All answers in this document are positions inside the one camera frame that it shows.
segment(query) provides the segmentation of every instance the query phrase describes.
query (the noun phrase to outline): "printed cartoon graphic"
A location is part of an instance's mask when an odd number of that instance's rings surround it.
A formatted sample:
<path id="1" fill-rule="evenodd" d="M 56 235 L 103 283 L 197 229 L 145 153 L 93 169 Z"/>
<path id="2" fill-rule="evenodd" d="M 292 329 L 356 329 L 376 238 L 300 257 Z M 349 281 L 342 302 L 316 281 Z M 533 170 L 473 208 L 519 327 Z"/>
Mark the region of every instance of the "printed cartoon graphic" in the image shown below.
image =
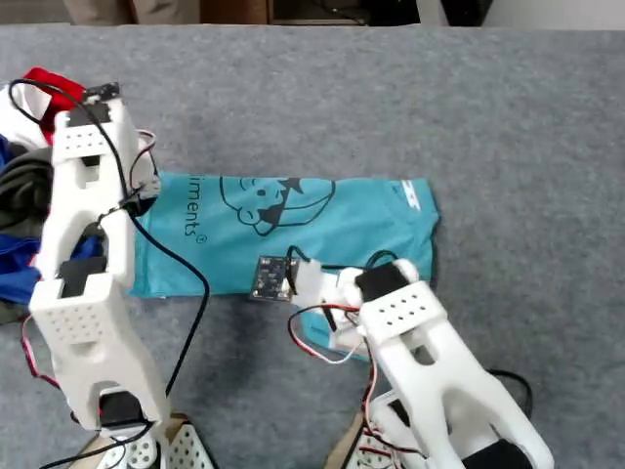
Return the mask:
<path id="1" fill-rule="evenodd" d="M 267 236 L 278 227 L 307 225 L 332 199 L 336 184 L 324 179 L 226 178 L 219 187 L 222 200 L 236 211 L 243 225 Z"/>

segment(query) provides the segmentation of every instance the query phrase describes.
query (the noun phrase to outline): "red cloth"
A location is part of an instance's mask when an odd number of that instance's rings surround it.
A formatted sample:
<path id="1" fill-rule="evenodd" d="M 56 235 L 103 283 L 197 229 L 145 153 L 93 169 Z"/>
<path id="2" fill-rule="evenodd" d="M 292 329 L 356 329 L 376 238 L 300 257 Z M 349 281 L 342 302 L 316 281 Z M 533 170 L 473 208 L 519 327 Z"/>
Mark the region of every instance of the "red cloth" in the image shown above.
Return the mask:
<path id="1" fill-rule="evenodd" d="M 68 80 L 64 76 L 51 73 L 50 71 L 39 66 L 36 66 L 31 71 L 29 71 L 24 76 L 24 78 L 37 80 L 43 83 L 47 83 L 49 85 L 56 86 L 57 88 L 61 88 L 63 91 L 67 92 L 69 95 L 71 95 L 71 97 L 75 98 L 76 100 L 82 101 L 82 92 L 85 90 L 84 86 Z M 74 104 L 72 101 L 64 96 L 59 95 L 58 93 L 48 92 L 46 90 L 41 91 L 52 96 L 52 100 L 50 100 L 50 104 L 48 105 L 48 108 L 41 118 L 40 125 L 41 132 L 43 133 L 48 143 L 51 145 L 52 137 L 55 133 L 55 116 L 62 110 L 72 109 L 74 107 Z"/>

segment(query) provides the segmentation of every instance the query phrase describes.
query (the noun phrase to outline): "blue cloth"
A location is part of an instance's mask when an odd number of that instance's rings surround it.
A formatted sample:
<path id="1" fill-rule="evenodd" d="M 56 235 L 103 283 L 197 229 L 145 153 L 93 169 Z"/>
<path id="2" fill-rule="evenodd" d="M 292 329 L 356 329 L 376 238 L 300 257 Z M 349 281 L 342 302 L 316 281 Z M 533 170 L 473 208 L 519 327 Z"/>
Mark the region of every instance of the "blue cloth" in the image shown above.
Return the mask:
<path id="1" fill-rule="evenodd" d="M 390 249 L 412 260 L 423 278 L 432 274 L 438 213 L 423 179 L 403 184 L 163 173 L 161 183 L 161 195 L 142 223 L 206 275 L 214 294 L 248 293 L 259 256 L 283 256 L 290 244 L 323 263 L 354 266 Z M 416 194 L 413 206 L 406 185 Z M 137 236 L 132 294 L 202 291 L 185 267 Z"/>
<path id="2" fill-rule="evenodd" d="M 29 267 L 39 252 L 41 241 L 36 238 L 18 239 L 0 234 L 0 299 L 26 305 L 39 279 L 39 272 Z M 72 259 L 91 257 L 101 252 L 100 240 L 88 237 L 72 253 Z"/>
<path id="3" fill-rule="evenodd" d="M 9 153 L 9 142 L 2 136 L 2 134 L 0 134 L 0 171 L 2 171 L 4 165 L 9 162 L 9 159 L 11 159 L 11 154 Z"/>

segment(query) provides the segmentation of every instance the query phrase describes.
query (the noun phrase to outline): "white cloth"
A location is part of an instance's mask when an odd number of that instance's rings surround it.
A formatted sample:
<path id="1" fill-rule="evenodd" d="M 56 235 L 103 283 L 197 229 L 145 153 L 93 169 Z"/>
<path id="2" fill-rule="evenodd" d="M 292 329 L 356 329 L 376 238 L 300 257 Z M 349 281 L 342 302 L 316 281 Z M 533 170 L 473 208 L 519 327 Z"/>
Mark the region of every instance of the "white cloth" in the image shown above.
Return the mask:
<path id="1" fill-rule="evenodd" d="M 50 95 L 39 88 L 24 84 L 13 88 L 13 96 L 18 106 L 37 119 L 41 119 L 52 100 Z M 0 91 L 0 134 L 9 142 L 20 144 L 28 150 L 48 146 L 39 125 L 14 108 L 9 99 L 8 85 Z"/>

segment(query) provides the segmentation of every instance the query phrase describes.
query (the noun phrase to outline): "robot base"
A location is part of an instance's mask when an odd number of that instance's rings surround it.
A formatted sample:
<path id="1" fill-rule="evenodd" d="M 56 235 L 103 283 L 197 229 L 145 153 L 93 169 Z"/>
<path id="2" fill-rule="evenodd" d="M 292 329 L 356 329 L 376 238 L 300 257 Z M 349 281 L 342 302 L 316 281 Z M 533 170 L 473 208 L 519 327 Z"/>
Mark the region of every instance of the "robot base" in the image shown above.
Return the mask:
<path id="1" fill-rule="evenodd" d="M 124 448 L 107 451 L 98 465 L 85 466 L 96 469 L 216 469 L 209 452 L 202 444 L 193 426 L 185 421 L 175 433 L 165 454 L 159 454 L 160 460 L 146 465 L 145 460 L 153 460 L 156 448 L 138 440 Z"/>

